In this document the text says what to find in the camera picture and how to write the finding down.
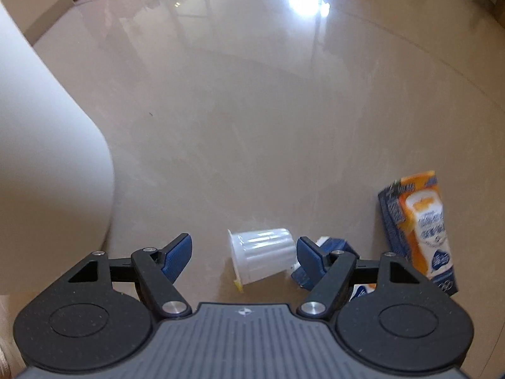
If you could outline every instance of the glossy beige floor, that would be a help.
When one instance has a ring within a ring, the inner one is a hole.
[[[235,291],[228,228],[375,258],[377,191],[434,169],[478,377],[505,318],[505,30],[464,0],[318,1],[80,0],[36,44],[111,147],[109,251],[189,232],[193,305],[296,304],[283,275]]]

